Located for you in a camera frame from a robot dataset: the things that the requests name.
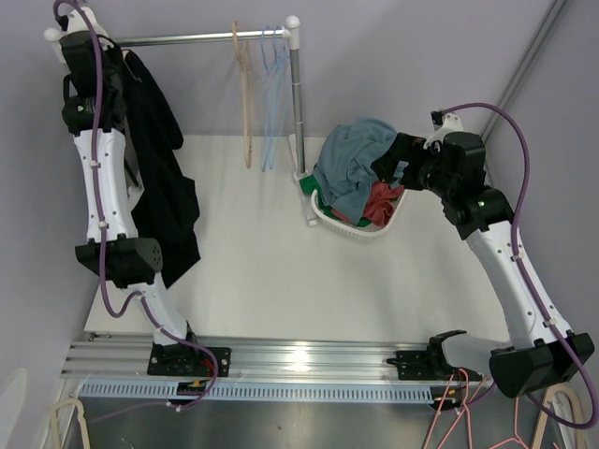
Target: metal rod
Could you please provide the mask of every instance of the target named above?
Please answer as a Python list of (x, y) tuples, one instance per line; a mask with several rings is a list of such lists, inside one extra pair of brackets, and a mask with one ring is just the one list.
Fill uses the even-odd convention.
[[(553, 3), (548, 9), (547, 14), (541, 21), (541, 24), (534, 33), (533, 39), (528, 48), (519, 60), (518, 67), (512, 74), (510, 81), (507, 83), (502, 95), (497, 102), (497, 106), (501, 109), (508, 109), (514, 101), (516, 94), (524, 81), (530, 75), (540, 51), (545, 47), (549, 38), (553, 34), (559, 19), (563, 16), (566, 7), (572, 3), (571, 0), (553, 0)], [(492, 114), (485, 123), (481, 137), (483, 142), (488, 142), (491, 134), (497, 128), (499, 115)]]
[[(249, 40), (264, 37), (286, 37), (287, 30), (276, 31), (240, 31), (237, 39)], [(179, 35), (179, 36), (147, 36), (147, 37), (122, 37), (115, 39), (121, 47), (148, 47), (152, 45), (193, 44), (196, 42), (220, 42), (233, 40), (233, 33), (209, 33), (206, 35)]]
[(301, 105), (300, 50), (289, 51), (291, 65), (291, 89), (293, 93), (293, 116), (296, 125), (296, 153), (298, 155), (298, 174), (306, 172), (306, 153), (303, 135), (303, 109)]

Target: laundry basket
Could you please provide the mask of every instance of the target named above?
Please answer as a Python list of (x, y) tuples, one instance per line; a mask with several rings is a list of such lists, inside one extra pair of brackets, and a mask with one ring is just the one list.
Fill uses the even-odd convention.
[(375, 239), (375, 238), (385, 234), (389, 230), (389, 228), (393, 225), (393, 222), (395, 221), (400, 209), (402, 208), (402, 204), (405, 201), (406, 195), (407, 195), (407, 192), (404, 190), (402, 192), (402, 195), (393, 202), (393, 206), (395, 207), (395, 210), (393, 211), (393, 215), (391, 215), (391, 219), (389, 220), (389, 223), (387, 223), (387, 225), (384, 227), (377, 226), (376, 224), (369, 224), (368, 226), (365, 226), (365, 227), (357, 227), (357, 226), (353, 226), (352, 224), (349, 224), (349, 223), (344, 223), (344, 222), (340, 222), (340, 221), (334, 220), (332, 218), (329, 218), (318, 207), (318, 192), (316, 190), (314, 190), (312, 192), (311, 203), (312, 203), (312, 209), (314, 210), (314, 213), (318, 217), (318, 222), (321, 225), (323, 225), (324, 227), (327, 227), (328, 229), (331, 229), (331, 230), (335, 231), (336, 233), (341, 234), (342, 236), (350, 237), (350, 238), (356, 239), (356, 240), (370, 241), (372, 239)]

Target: white table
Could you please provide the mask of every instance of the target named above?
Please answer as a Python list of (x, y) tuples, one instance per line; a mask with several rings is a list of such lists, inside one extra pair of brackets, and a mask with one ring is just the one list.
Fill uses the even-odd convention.
[[(308, 138), (312, 167), (323, 138)], [(411, 192), (384, 236), (359, 242), (305, 223), (288, 144), (275, 170), (246, 169), (243, 138), (188, 136), (177, 156), (196, 180), (202, 259), (170, 289), (198, 335), (286, 340), (423, 342), (466, 329), (507, 340), (487, 275), (442, 213)], [(124, 294), (110, 286), (115, 307)], [(85, 330), (149, 333), (138, 307), (119, 320), (99, 293)]]

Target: lavender wall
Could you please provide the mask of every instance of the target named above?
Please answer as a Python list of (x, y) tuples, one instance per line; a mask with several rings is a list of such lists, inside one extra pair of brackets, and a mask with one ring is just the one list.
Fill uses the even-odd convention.
[[(306, 131), (372, 115), (402, 131), (430, 132), (429, 111), (494, 101), (549, 0), (96, 1), (113, 36), (243, 29), (303, 22)], [(85, 204), (76, 153), (60, 119), (61, 77), (43, 30), (51, 1), (7, 2), (0, 18), (0, 381), (20, 367), (30, 387), (9, 447), (31, 447), (69, 342), (82, 329), (95, 277), (75, 261)], [(253, 44), (254, 56), (257, 45)], [(230, 43), (139, 51), (186, 133), (241, 132)], [(254, 58), (257, 130), (263, 80)], [(484, 116), (473, 117), (476, 128)]]
[[(553, 302), (575, 331), (589, 332), (597, 344), (599, 3), (570, 3), (510, 112), (531, 147), (522, 238)], [(491, 138), (489, 168), (515, 200), (522, 156), (508, 125)], [(599, 355), (587, 366), (599, 386)], [(599, 441), (598, 430), (593, 436)]]
[(94, 276), (75, 260), (86, 205), (77, 152), (62, 123), (63, 68), (43, 41), (44, 0), (0, 17), (0, 384), (27, 368), (22, 417), (8, 447), (33, 447)]
[[(336, 124), (360, 116), (427, 134), (433, 109), (496, 101), (549, 3), (92, 0), (98, 19), (114, 36), (222, 32), (235, 19), (241, 29), (257, 30), (283, 24), (290, 14), (299, 16), (306, 132), (313, 136), (325, 136)], [(260, 133), (264, 69), (259, 43), (251, 45)], [(231, 43), (139, 52), (186, 133), (242, 132), (240, 82)], [(479, 127), (484, 118), (481, 112), (470, 124)]]

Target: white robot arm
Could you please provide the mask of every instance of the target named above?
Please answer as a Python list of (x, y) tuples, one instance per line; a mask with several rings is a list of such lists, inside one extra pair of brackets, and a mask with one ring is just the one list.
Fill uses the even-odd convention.
[[(489, 276), (504, 310), (510, 341), (452, 331), (431, 338), (429, 356), (440, 359), (435, 365), (444, 367), (446, 374), (465, 367), (491, 376), (510, 398), (571, 379), (577, 373), (576, 364), (555, 332), (582, 363), (594, 351), (591, 338), (575, 334), (558, 312), (526, 255), (519, 232), (514, 251), (514, 213), (505, 196), (485, 184), (486, 150), (480, 136), (464, 132), (453, 113), (434, 112), (432, 118), (437, 129), (427, 140), (414, 145), (419, 139), (400, 134), (391, 149), (396, 160), (408, 163), (401, 184), (407, 189), (430, 190), (441, 198), (447, 220)], [(517, 262), (524, 265), (549, 319), (544, 319)]]
[[(203, 348), (168, 296), (160, 271), (160, 245), (155, 239), (139, 237), (133, 222), (124, 175), (124, 77), (132, 76), (123, 53), (95, 20), (88, 7), (80, 9), (101, 45), (102, 108), (95, 114), (97, 53), (88, 24), (77, 10), (61, 16), (63, 32), (46, 32), (60, 51), (69, 74), (63, 85), (63, 119), (77, 147), (88, 202), (87, 243), (76, 248), (78, 260), (100, 277), (100, 289), (113, 317), (124, 313), (131, 300), (142, 307), (150, 325), (156, 327), (148, 365), (150, 375), (209, 377), (227, 376), (228, 348)], [(70, 86), (77, 93), (71, 94)], [(94, 126), (94, 119), (99, 126)], [(93, 134), (97, 132), (96, 145)], [(114, 311), (108, 299), (106, 281), (129, 293), (121, 311)]]

